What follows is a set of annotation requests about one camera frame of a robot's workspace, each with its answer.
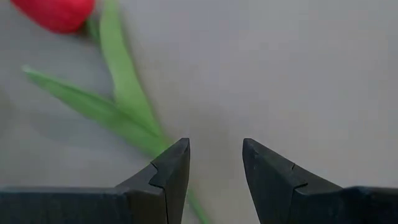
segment black tool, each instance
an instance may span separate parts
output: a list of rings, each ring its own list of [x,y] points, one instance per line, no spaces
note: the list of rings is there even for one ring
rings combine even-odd
[[[398,223],[398,189],[339,187],[252,139],[243,162],[261,223]]]
[[[189,139],[181,139],[115,188],[2,188],[0,223],[179,224],[189,163]]]

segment gray surface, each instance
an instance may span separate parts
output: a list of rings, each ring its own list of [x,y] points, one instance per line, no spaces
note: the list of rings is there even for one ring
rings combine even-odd
[[[142,83],[215,223],[258,223],[252,137],[337,184],[398,187],[398,2],[122,0]],[[98,49],[0,3],[0,184],[102,187],[145,160],[26,81],[20,66],[111,96]]]

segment red tulip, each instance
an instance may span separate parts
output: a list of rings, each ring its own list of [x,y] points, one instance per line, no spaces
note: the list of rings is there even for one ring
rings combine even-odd
[[[11,0],[42,27],[57,33],[77,31],[94,9],[95,0]]]

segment white surface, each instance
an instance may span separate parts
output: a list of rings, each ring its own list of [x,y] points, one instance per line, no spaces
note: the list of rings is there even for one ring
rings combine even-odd
[[[142,84],[170,136],[191,138],[191,184],[215,223],[258,223],[245,137],[342,186],[398,187],[397,1],[122,4]],[[0,29],[0,184],[112,186],[145,166],[20,72],[28,63],[111,97],[94,45],[4,1]]]

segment gray background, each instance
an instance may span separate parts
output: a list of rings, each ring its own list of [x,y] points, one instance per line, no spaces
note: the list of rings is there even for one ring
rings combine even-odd
[[[215,223],[258,223],[245,137],[342,186],[398,187],[398,1],[121,4],[141,82],[170,137],[191,138],[190,182]],[[145,166],[21,73],[29,64],[111,98],[97,46],[8,1],[0,30],[1,185],[110,187]]]

